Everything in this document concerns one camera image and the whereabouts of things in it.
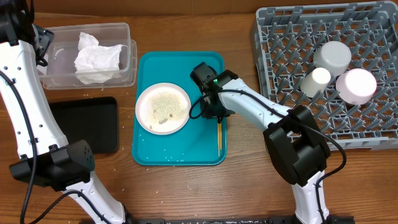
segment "gray dish rack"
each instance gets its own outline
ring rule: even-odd
[[[397,149],[397,12],[390,1],[258,9],[250,37],[261,94],[282,105],[307,106],[321,131],[345,149]],[[313,98],[300,91],[303,78],[315,68],[314,51],[332,40],[350,48],[349,69],[363,68],[375,76],[377,90],[365,105],[340,99],[335,78]]]

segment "black pad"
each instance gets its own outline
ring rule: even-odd
[[[107,96],[51,103],[50,109],[69,144],[84,139],[94,154],[119,148],[118,106]]]

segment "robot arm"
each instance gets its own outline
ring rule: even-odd
[[[25,4],[25,0],[0,2],[0,71],[13,81],[27,109],[37,146],[34,184],[51,186],[64,193],[80,191],[109,222],[131,223],[127,210],[97,178],[89,145],[85,141],[69,144],[52,116],[36,64],[46,65],[40,58],[53,35],[32,25],[28,16],[21,12],[26,11]],[[33,153],[24,117],[16,96],[4,80],[0,80],[0,92],[14,127],[21,159],[10,166],[10,171],[15,179],[29,182]],[[69,196],[95,223],[105,223],[82,197]]]
[[[296,201],[295,218],[303,224],[321,224],[315,183],[325,174],[326,158],[330,156],[325,140],[294,126],[289,119],[277,116],[254,98],[237,91],[249,93],[279,114],[319,130],[311,112],[303,106],[292,110],[276,104],[250,89],[233,72],[226,70],[217,74],[205,63],[193,69],[191,78],[201,92],[208,96],[201,101],[204,118],[217,117],[221,122],[224,117],[239,113],[264,133],[267,150],[275,169],[292,184]],[[291,143],[287,137],[290,132],[300,132],[302,137]],[[319,194],[323,216],[327,217],[329,211],[325,205],[323,188],[319,189]]]

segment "white cylinder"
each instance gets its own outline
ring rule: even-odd
[[[325,68],[330,75],[338,76],[347,71],[351,61],[351,51],[341,42],[330,41],[314,53],[313,61],[317,68]]]
[[[342,100],[352,105],[368,102],[377,88],[372,73],[362,68],[352,69],[342,74],[336,81],[336,89]]]
[[[314,97],[319,90],[323,91],[328,86],[331,75],[325,68],[316,68],[308,74],[300,84],[300,89],[308,97]]]

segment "clear plastic container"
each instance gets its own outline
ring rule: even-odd
[[[46,60],[47,67],[38,66],[40,81],[48,90],[65,90],[74,88],[111,88],[133,86],[137,75],[137,45],[130,38],[130,28],[126,23],[90,24],[81,26],[64,26],[46,28],[54,32]],[[80,32],[93,35],[100,46],[122,44],[117,71],[101,73],[118,73],[121,77],[111,78],[104,83],[83,84],[76,76],[75,59],[79,53]],[[79,73],[90,76],[98,72]]]

